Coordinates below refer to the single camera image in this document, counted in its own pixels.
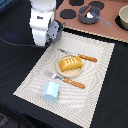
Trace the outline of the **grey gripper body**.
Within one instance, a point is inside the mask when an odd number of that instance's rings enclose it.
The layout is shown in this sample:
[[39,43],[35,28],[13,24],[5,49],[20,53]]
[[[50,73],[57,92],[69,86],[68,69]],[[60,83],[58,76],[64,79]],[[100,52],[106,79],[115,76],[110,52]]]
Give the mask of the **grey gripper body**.
[[47,32],[47,44],[55,43],[61,39],[62,30],[65,28],[66,23],[61,23],[58,20],[54,20],[48,28]]

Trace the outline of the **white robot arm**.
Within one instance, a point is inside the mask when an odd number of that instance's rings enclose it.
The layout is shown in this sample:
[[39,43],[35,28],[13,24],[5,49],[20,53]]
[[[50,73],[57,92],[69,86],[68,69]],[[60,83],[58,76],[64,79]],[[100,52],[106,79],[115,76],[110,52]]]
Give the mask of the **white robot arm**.
[[37,46],[46,46],[57,42],[62,36],[65,23],[55,19],[56,0],[30,0],[30,27]]

